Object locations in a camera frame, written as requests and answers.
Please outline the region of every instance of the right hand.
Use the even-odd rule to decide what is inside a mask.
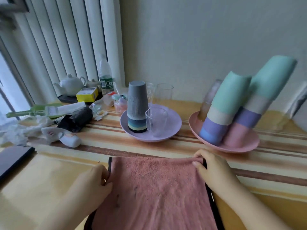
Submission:
[[[229,192],[243,187],[238,178],[232,173],[224,158],[202,149],[198,150],[194,157],[205,158],[207,169],[196,161],[193,162],[193,165],[197,168],[199,175],[204,179],[205,183],[220,198],[226,199]]]

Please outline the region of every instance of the stack of cups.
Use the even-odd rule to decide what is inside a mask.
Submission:
[[[199,136],[218,146],[229,125],[242,104],[242,97],[248,90],[251,77],[243,77],[230,72],[218,89]]]
[[[223,143],[230,147],[242,147],[261,116],[277,98],[297,61],[287,56],[273,56],[252,78],[248,98],[234,118]]]
[[[131,81],[128,88],[128,128],[135,133],[147,131],[145,112],[148,110],[146,83]]]

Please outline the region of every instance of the green brush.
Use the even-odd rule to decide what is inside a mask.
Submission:
[[[10,112],[6,114],[7,118],[18,117],[18,116],[25,116],[25,115],[41,115],[41,116],[48,116],[49,118],[57,118],[60,117],[58,115],[52,115],[54,113],[52,110],[54,107],[62,106],[61,103],[53,103],[47,105],[34,105],[27,111],[19,111],[19,112]]]

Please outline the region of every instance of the clear drinking glass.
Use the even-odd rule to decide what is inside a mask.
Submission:
[[[153,136],[160,136],[165,128],[167,111],[159,107],[151,107],[146,112],[146,128]]]
[[[148,99],[148,107],[151,107],[153,103],[153,94],[156,86],[153,83],[146,82],[146,90],[147,90],[147,99]]]
[[[174,86],[161,83],[158,84],[153,97],[153,103],[159,104],[165,107],[170,107],[170,101],[172,100]]]

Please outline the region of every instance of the towel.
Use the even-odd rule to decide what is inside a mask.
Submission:
[[[203,162],[201,158],[110,158],[107,183],[113,183],[113,190],[89,217],[92,230],[224,229],[192,161]]]

